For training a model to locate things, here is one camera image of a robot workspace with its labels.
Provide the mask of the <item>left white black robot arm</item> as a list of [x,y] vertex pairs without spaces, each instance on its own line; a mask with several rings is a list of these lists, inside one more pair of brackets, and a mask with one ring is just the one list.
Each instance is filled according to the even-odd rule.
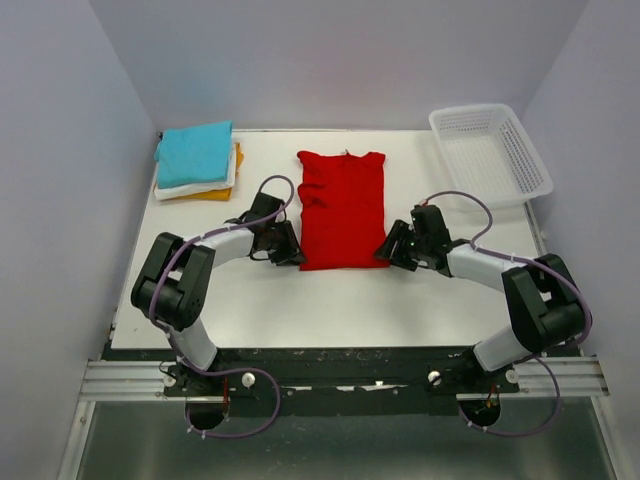
[[188,365],[187,382],[201,395],[214,393],[222,380],[213,364],[217,347],[201,320],[212,271],[235,259],[264,252],[276,266],[306,262],[286,202],[259,192],[250,209],[193,241],[171,233],[159,234],[143,263],[131,304],[167,336],[178,360]]

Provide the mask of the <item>red t shirt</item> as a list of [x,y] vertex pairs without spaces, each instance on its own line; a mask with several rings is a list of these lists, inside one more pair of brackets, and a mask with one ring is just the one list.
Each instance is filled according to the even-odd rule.
[[386,156],[349,152],[324,156],[300,151],[302,271],[382,269],[374,257],[386,238],[384,163]]

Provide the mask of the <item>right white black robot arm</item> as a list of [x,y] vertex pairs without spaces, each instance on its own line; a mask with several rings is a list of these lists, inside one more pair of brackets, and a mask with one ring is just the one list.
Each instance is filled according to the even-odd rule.
[[496,371],[574,339],[587,327],[586,308],[566,265],[556,255],[515,260],[483,253],[468,240],[453,240],[440,209],[417,206],[411,223],[394,222],[374,257],[408,271],[433,270],[504,294],[510,325],[473,346],[460,379],[480,392]]

